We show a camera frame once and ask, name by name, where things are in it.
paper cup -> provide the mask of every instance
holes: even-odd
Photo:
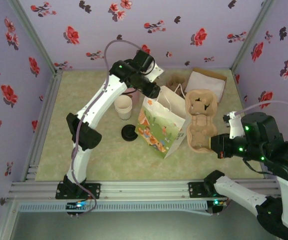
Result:
[[[127,95],[119,96],[115,102],[115,109],[122,120],[129,120],[132,115],[132,99]]]

black lid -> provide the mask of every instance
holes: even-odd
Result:
[[[128,142],[134,141],[138,137],[135,128],[136,127],[131,124],[124,126],[122,129],[122,138]]]

paper bag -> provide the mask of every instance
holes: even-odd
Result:
[[[219,103],[225,88],[227,77],[219,73],[195,67],[189,77],[185,92],[194,89],[208,89],[217,96]]]
[[[186,137],[190,121],[185,100],[162,86],[157,99],[144,98],[135,131],[160,156],[166,158]]]

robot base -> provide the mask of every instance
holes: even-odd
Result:
[[[96,199],[99,199],[100,184],[99,183],[86,183],[86,179],[80,183],[84,188],[89,190]],[[88,193],[82,190],[78,185],[72,183],[65,175],[63,182],[57,185],[56,199],[88,199]]]

metal rail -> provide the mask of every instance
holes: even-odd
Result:
[[[279,184],[275,179],[235,179],[240,185],[260,194],[274,197],[280,196]],[[173,181],[88,181],[100,183],[100,202],[115,201],[188,201],[188,182],[202,180],[173,180]],[[58,182],[26,181],[12,184],[8,199],[16,201],[59,201],[55,199]],[[199,198],[199,200],[214,200],[214,197]]]

